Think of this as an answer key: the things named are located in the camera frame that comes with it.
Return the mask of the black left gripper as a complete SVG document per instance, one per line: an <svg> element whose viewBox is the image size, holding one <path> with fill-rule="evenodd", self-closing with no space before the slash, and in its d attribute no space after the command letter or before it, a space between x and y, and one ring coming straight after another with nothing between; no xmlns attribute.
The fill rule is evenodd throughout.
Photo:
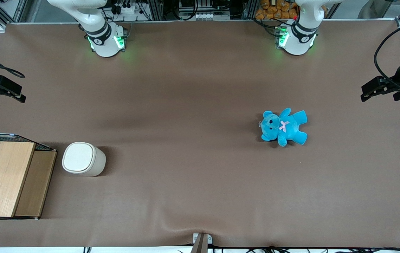
<svg viewBox="0 0 400 253"><path fill-rule="evenodd" d="M396 72L393 76L389 77L391 82L388 81L387 85L387 93L392 93L395 91L400 91L400 66L396 69ZM361 101L366 102L368 99L378 96L384 95L386 90L385 78L382 76L376 76L372 80L368 81L364 85L362 85L362 94Z"/></svg>

